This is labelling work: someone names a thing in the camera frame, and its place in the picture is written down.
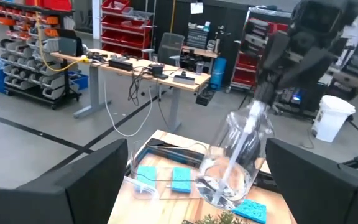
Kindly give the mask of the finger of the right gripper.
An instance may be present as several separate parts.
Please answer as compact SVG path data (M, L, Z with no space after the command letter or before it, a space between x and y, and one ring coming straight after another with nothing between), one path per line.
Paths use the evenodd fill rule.
M303 59L286 68L278 83L278 89L307 88L316 84L337 56L327 49L312 47Z
M261 69L284 70L289 43L290 37L285 32L278 31L271 35L261 58Z

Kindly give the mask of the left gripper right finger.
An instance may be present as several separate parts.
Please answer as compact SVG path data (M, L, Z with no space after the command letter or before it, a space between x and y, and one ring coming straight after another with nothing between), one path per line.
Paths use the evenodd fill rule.
M358 169L275 138L267 139L265 150L297 223L358 224Z

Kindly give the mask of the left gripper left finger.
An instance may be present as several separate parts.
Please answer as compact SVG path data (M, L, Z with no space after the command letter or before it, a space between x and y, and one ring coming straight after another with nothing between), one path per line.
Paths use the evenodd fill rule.
M126 173L118 139L15 189L0 188L0 224L107 223Z

